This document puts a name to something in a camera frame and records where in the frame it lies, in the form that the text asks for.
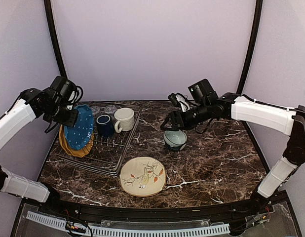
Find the light green ceramic bowl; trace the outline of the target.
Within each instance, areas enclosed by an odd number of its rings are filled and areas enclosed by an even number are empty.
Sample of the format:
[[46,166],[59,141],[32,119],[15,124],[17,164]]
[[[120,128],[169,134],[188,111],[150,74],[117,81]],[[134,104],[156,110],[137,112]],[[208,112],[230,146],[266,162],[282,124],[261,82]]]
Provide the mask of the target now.
[[170,147],[179,147],[187,142],[186,134],[181,131],[164,131],[163,139]]

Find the blue plate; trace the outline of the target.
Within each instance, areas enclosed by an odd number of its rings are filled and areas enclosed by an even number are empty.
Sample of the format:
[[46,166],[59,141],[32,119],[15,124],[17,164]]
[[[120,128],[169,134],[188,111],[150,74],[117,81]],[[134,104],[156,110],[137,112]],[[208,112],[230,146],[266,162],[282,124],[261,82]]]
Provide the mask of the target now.
[[84,148],[93,134],[94,117],[91,108],[84,104],[75,107],[78,117],[74,127],[64,127],[64,135],[70,148],[80,150]]

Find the clear ribbed drinking glass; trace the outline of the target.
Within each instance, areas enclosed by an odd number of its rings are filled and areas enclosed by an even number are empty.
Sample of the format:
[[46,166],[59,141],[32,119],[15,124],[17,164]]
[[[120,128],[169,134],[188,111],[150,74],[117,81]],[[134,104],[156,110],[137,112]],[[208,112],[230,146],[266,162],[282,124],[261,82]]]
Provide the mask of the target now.
[[93,115],[96,115],[100,112],[100,108],[98,106],[92,106],[91,111]]

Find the yellow dotted top plate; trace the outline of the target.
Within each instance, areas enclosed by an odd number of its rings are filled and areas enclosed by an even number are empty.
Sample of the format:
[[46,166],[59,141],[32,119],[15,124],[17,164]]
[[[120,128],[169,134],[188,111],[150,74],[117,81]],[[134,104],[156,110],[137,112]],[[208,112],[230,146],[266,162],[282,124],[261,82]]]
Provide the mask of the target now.
[[66,138],[64,136],[64,128],[63,128],[63,125],[60,126],[60,129],[59,129],[59,142],[60,142],[60,145],[62,147],[62,149],[65,151],[65,153],[68,154],[68,150],[67,150],[67,141],[66,141]]

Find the dark blue mug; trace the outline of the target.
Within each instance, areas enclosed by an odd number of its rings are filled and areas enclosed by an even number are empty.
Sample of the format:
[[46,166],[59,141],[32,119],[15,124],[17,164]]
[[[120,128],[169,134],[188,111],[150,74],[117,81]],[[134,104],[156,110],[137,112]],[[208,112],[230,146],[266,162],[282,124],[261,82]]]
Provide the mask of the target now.
[[115,132],[112,119],[109,115],[101,115],[97,117],[96,127],[99,136],[104,138],[112,137]]

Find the cream ribbed mug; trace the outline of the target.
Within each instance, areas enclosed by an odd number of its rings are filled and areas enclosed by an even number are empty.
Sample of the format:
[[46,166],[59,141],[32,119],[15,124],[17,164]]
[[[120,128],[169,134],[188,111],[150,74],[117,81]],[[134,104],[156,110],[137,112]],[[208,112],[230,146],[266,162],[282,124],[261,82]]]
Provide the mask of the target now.
[[114,129],[116,133],[121,133],[122,131],[132,130],[135,119],[134,111],[131,108],[121,108],[114,113],[114,118],[116,122],[114,124]]

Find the metal wire dish rack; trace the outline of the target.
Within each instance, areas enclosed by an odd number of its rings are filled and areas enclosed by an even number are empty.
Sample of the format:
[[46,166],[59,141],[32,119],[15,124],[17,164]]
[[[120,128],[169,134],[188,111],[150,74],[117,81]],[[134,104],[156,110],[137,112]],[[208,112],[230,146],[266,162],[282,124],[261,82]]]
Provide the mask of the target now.
[[115,105],[117,109],[124,107],[131,108],[135,113],[135,124],[132,130],[115,133],[111,138],[99,136],[97,129],[94,128],[93,147],[91,152],[82,158],[66,154],[59,143],[59,139],[56,138],[54,141],[55,148],[51,150],[50,157],[56,157],[58,160],[76,168],[116,177],[137,129],[139,117],[141,115],[141,106],[138,102],[134,101],[86,101],[81,103],[87,104],[89,107],[98,106],[100,108],[100,112],[94,115],[94,118],[104,114],[104,108],[107,105]]

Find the yellow bottom plate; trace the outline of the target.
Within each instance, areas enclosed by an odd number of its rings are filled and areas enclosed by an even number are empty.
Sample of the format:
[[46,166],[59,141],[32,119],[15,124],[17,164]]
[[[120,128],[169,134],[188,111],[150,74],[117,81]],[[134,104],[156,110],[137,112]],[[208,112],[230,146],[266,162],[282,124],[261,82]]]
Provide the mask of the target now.
[[160,161],[151,157],[137,157],[125,163],[119,178],[126,193],[136,197],[150,197],[163,190],[167,174]]

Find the dark bowl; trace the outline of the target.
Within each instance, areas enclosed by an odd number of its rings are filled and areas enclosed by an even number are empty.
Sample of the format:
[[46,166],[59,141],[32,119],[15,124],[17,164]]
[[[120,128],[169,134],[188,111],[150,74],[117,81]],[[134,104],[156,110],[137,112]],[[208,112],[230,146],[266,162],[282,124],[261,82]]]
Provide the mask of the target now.
[[186,143],[178,145],[178,146],[170,146],[169,144],[165,143],[165,148],[172,152],[179,152],[183,150],[186,146]]

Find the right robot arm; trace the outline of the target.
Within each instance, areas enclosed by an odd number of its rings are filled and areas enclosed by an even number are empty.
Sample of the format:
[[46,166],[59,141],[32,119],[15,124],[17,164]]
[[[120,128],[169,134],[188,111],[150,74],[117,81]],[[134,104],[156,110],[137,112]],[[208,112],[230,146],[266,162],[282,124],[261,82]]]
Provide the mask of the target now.
[[180,93],[169,95],[169,100],[177,109],[168,114],[161,130],[191,130],[204,121],[233,119],[262,125],[289,136],[283,155],[255,188],[246,204],[249,213],[259,213],[278,187],[305,163],[305,107],[278,106],[231,92],[219,97],[207,79],[188,89],[194,102]]

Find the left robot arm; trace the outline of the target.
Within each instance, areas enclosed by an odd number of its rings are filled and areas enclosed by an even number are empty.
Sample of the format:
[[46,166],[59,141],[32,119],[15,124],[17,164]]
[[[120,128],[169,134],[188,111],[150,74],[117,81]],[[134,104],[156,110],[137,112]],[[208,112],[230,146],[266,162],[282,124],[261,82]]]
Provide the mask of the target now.
[[[22,91],[12,106],[0,117],[0,151],[26,125],[39,117],[48,122],[45,133],[61,124],[74,127],[78,111],[74,105],[81,100],[83,89],[65,77],[57,76],[51,86]],[[14,174],[0,165],[0,192],[40,203],[53,215],[61,215],[64,204],[49,185]]]

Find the left black frame post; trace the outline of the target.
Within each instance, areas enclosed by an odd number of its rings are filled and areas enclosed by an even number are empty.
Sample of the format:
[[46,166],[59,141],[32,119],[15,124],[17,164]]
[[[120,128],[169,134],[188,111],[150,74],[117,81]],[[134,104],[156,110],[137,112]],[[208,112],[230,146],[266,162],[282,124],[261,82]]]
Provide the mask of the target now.
[[65,64],[63,61],[63,57],[62,57],[62,53],[61,53],[61,49],[60,49],[60,45],[59,45],[59,41],[58,41],[58,37],[57,37],[56,25],[55,25],[54,16],[53,16],[51,0],[44,0],[43,2],[44,2],[44,9],[45,9],[45,15],[46,15],[46,19],[47,19],[49,35],[50,35],[56,63],[58,66],[58,70],[59,70],[60,76],[67,78]]

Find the black frame post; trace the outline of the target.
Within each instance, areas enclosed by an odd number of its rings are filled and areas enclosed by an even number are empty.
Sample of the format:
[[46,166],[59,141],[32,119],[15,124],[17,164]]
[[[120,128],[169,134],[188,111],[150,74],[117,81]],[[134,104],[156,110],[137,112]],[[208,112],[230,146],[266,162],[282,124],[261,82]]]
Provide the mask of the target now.
[[45,15],[46,15],[46,19],[47,19],[49,35],[50,35],[56,63],[58,66],[58,70],[59,70],[60,76],[67,78],[65,64],[63,61],[63,57],[62,57],[62,53],[61,53],[61,49],[60,49],[60,45],[59,45],[59,41],[58,41],[58,37],[57,37],[56,25],[55,25],[54,16],[53,16],[51,0],[44,0],[43,2],[44,2],[44,9],[45,9]]
[[254,50],[255,50],[255,45],[256,45],[256,40],[258,36],[258,31],[259,31],[259,25],[260,25],[260,19],[261,19],[261,14],[262,14],[262,7],[263,7],[263,0],[256,0],[255,4],[255,11],[254,11],[254,17],[253,17],[253,22],[252,22],[252,29],[251,29],[251,34],[248,42],[248,48],[243,64],[243,69],[241,72],[241,76],[239,79],[238,87],[236,90],[237,94],[242,94],[246,80],[248,77],[249,69],[251,66]]

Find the black front rail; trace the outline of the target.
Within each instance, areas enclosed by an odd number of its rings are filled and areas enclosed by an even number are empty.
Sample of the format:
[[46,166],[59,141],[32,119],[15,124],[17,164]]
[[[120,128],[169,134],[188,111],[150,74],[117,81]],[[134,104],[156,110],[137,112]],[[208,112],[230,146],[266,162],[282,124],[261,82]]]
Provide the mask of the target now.
[[39,204],[36,201],[22,201],[16,216],[21,220],[28,209],[52,214],[57,217],[79,219],[83,222],[100,223],[102,220],[130,221],[130,222],[174,222],[210,219],[211,221],[239,222],[246,217],[272,211],[272,204],[287,200],[285,191],[280,191],[271,197],[264,206],[252,204],[249,199],[226,204],[184,208],[122,208],[105,207],[60,200],[56,207]]

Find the right black frame post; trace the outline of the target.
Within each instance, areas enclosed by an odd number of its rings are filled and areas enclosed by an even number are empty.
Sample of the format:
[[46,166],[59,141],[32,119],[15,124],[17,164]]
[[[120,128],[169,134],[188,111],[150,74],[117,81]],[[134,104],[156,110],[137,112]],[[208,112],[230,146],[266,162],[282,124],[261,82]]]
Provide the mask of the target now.
[[248,48],[243,64],[243,69],[241,72],[241,76],[239,79],[238,87],[236,90],[237,94],[242,94],[246,80],[248,77],[249,69],[251,66],[254,50],[255,50],[255,45],[256,45],[256,40],[258,36],[258,31],[259,31],[259,25],[260,25],[260,19],[261,19],[261,14],[262,14],[262,7],[263,7],[263,0],[256,0],[255,4],[255,11],[254,11],[254,17],[253,17],[253,22],[252,22],[252,29],[251,29],[251,34],[248,42]]

